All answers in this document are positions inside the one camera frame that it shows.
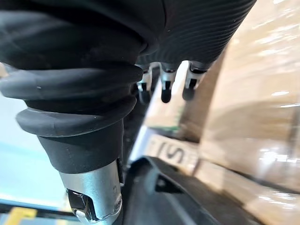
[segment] cardboard box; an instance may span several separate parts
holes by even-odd
[[[300,192],[296,2],[258,0],[233,36],[199,148],[208,161],[291,192]]]
[[[300,195],[259,185],[208,161],[201,161],[195,177],[215,192],[235,200],[266,225],[300,224]]]

